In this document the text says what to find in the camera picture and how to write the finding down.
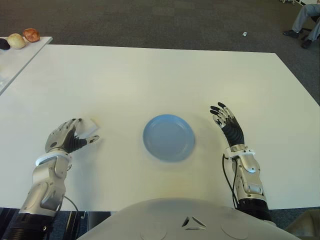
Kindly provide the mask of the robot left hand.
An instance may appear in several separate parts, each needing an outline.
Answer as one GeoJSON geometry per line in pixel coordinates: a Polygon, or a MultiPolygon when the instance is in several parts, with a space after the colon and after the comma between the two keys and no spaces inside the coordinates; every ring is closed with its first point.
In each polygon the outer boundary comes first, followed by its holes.
{"type": "Polygon", "coordinates": [[[100,137],[93,135],[86,138],[76,136],[76,129],[81,118],[73,118],[58,126],[48,136],[45,143],[45,152],[49,153],[55,150],[64,151],[68,154],[75,152],[86,145],[93,144],[98,141],[100,137]]]}

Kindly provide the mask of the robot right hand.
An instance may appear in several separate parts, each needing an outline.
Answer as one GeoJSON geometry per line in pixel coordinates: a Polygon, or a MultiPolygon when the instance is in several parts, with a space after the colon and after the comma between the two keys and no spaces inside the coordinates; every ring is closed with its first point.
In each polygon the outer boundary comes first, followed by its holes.
{"type": "Polygon", "coordinates": [[[218,106],[210,106],[213,121],[221,128],[228,145],[244,145],[245,138],[240,124],[233,112],[222,102],[218,106]]]}

